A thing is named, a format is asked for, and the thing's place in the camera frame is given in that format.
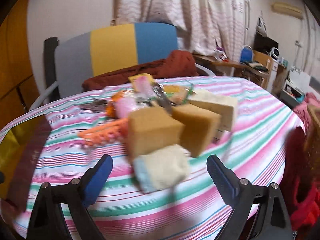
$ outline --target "cabinet door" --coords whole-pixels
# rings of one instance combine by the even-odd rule
[[[14,89],[0,100],[0,129],[24,114],[17,91]]]
[[[32,77],[28,78],[19,86],[22,98],[24,103],[27,106],[27,109],[30,109],[30,106],[34,101],[39,97],[38,88],[36,86],[35,79]]]
[[[6,17],[0,26],[0,98],[13,88],[7,51],[7,21]]]
[[[8,15],[7,49],[15,86],[32,75],[27,40],[28,1],[18,0]]]

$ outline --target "orange plastic comb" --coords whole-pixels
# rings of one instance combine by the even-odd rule
[[[120,136],[125,137],[127,134],[127,124],[128,119],[123,118],[79,132],[77,135],[85,139],[85,144],[88,146],[103,145]]]

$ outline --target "pink and green striped cloth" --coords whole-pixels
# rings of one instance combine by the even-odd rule
[[[30,187],[27,211],[15,217],[13,226],[25,237],[40,185],[68,183],[81,177],[103,154],[113,158],[114,166],[96,203],[89,212],[106,239],[214,239],[226,221],[226,206],[206,168],[206,160],[217,154],[239,178],[257,185],[279,183],[284,171],[284,142],[290,130],[302,126],[301,120],[266,90],[245,79],[234,77],[188,77],[159,80],[162,84],[194,84],[216,94],[238,99],[238,118],[231,133],[212,143],[198,158],[189,159],[191,174],[174,188],[143,194],[139,191],[123,144],[83,149],[77,133],[102,124],[103,113],[80,110],[79,105],[93,98],[109,98],[130,84],[106,87],[42,106],[8,124],[0,132],[24,120],[46,114],[52,127],[40,155]],[[80,239],[67,205],[63,213],[74,239]]]

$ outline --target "red fabric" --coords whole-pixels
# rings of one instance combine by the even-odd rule
[[[320,193],[303,152],[304,143],[304,132],[301,127],[297,127],[290,133],[285,145],[285,167],[280,188],[292,230],[314,225],[320,215]]]
[[[307,93],[303,102],[293,109],[295,114],[303,122],[303,124],[306,128],[306,133],[308,133],[310,125],[312,124],[312,119],[308,113],[307,105],[314,105],[314,106],[320,107],[320,101],[316,98],[314,93]]]
[[[188,51],[174,50],[166,59],[132,66],[89,78],[82,84],[85,91],[103,89],[128,83],[128,77],[148,73],[153,78],[175,78],[199,76],[195,60]]]

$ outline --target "blue and white sponge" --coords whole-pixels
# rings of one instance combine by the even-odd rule
[[[173,187],[190,173],[189,152],[180,145],[171,145],[133,161],[137,180],[144,193]]]

